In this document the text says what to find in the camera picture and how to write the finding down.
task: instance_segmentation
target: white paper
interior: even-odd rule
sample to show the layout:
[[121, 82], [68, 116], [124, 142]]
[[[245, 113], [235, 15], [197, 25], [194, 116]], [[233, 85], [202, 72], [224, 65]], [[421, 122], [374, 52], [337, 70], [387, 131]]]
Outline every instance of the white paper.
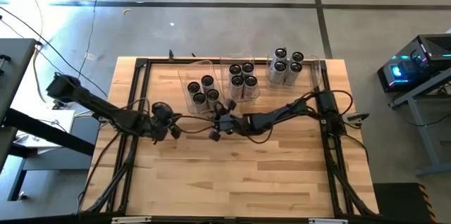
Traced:
[[[40, 111], [38, 114], [28, 114], [29, 116], [38, 119], [38, 120], [46, 120], [48, 122], [44, 122], [47, 125], [51, 125], [56, 129], [62, 130], [58, 125], [60, 125], [66, 132], [70, 133], [70, 129], [72, 128], [73, 119], [74, 119], [75, 111], [53, 111], [53, 110], [45, 110]], [[35, 137], [33, 135], [28, 135], [25, 132], [18, 131], [16, 137], [19, 137], [15, 143], [21, 144], [24, 147], [29, 148], [38, 148], [38, 154], [42, 154], [46, 151], [52, 150], [54, 148], [61, 147], [57, 144], [46, 141], [45, 139]]]

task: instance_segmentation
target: black clamp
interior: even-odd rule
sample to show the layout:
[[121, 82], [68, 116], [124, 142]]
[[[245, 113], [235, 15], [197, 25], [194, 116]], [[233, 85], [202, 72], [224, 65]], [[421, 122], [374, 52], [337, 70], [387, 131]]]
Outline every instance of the black clamp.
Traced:
[[7, 55], [0, 55], [0, 76], [2, 76], [5, 72], [1, 69], [5, 61], [11, 61], [11, 57]]

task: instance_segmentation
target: gray desk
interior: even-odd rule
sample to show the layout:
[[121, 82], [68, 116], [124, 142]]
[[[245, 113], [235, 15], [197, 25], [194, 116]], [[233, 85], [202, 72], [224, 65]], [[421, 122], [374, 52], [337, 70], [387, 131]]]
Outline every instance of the gray desk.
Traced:
[[[95, 119], [76, 119], [71, 134], [68, 134], [10, 108], [36, 45], [34, 39], [0, 39], [0, 54], [11, 58], [2, 65], [4, 73], [0, 75], [0, 168], [9, 154], [23, 158], [9, 201], [17, 200], [29, 170], [89, 169], [99, 128]], [[18, 129], [62, 148], [36, 155], [35, 149], [13, 143]]]

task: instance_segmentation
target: black cap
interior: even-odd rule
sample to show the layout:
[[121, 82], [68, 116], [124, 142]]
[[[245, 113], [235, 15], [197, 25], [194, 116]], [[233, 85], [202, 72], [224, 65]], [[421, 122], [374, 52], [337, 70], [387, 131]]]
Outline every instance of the black cap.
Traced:
[[279, 72], [283, 72], [285, 69], [287, 69], [287, 66], [284, 62], [279, 61], [274, 64], [274, 68]]
[[279, 49], [276, 49], [276, 51], [274, 51], [274, 54], [278, 58], [285, 58], [287, 56], [287, 51], [284, 48], [279, 48]]
[[241, 76], [239, 76], [239, 75], [233, 76], [233, 78], [232, 78], [232, 84], [233, 84], [234, 86], [239, 87], [239, 86], [241, 86], [243, 83], [244, 83], [244, 80], [242, 79]]
[[298, 62], [293, 62], [290, 65], [290, 70], [295, 72], [295, 73], [298, 73], [298, 72], [300, 72], [302, 70], [302, 65], [300, 63], [298, 63]]
[[242, 64], [242, 71], [245, 73], [251, 73], [254, 70], [254, 65], [252, 63]]
[[211, 86], [214, 82], [213, 77], [210, 75], [205, 75], [201, 80], [202, 84], [206, 87]]
[[233, 75], [239, 75], [241, 73], [241, 67], [239, 65], [231, 65], [228, 71]]
[[206, 98], [210, 101], [216, 101], [219, 98], [219, 92], [216, 89], [210, 89], [206, 93]]
[[254, 76], [247, 76], [245, 84], [246, 86], [253, 87], [257, 84], [257, 79]]
[[203, 104], [206, 100], [205, 98], [205, 94], [202, 93], [197, 93], [193, 96], [192, 100], [196, 103], [196, 104]]
[[291, 57], [293, 58], [294, 61], [296, 62], [301, 62], [304, 60], [304, 55], [298, 51], [296, 51], [295, 53], [293, 53], [293, 55], [291, 55]]
[[190, 93], [197, 93], [200, 90], [200, 85], [197, 82], [191, 82], [188, 84], [188, 91]]

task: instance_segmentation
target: desk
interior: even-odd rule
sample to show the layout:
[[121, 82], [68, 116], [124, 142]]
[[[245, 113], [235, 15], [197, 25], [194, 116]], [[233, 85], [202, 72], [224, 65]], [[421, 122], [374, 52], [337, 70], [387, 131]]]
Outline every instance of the desk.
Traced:
[[[117, 106], [127, 105], [135, 61], [135, 57], [118, 58], [109, 92], [109, 101]], [[327, 60], [326, 64], [330, 88], [350, 92], [345, 62]], [[164, 101], [175, 112], [189, 114], [178, 79], [182, 66], [152, 65], [147, 97], [151, 103]], [[242, 108], [242, 112], [267, 112], [299, 98], [299, 93], [268, 91], [264, 66], [256, 66], [256, 70], [261, 95], [255, 105]], [[341, 111], [349, 105], [346, 95], [337, 93], [335, 98]], [[185, 130], [208, 125], [189, 118], [178, 124]], [[362, 140], [357, 130], [348, 128], [348, 134]], [[92, 166], [114, 135], [109, 125], [101, 130]], [[364, 150], [346, 137], [342, 138], [342, 148], [350, 184], [377, 212]], [[117, 151], [118, 141], [108, 149], [93, 175], [83, 209], [91, 206], [108, 185]], [[116, 202], [121, 198], [121, 184], [118, 188]], [[343, 203], [342, 193], [339, 197]], [[157, 145], [140, 138], [128, 201], [129, 216], [333, 217], [319, 122], [308, 117], [285, 121], [274, 127], [265, 144], [254, 144], [237, 135], [223, 135], [219, 142], [213, 142], [208, 132], [182, 134], [177, 140], [168, 136]]]

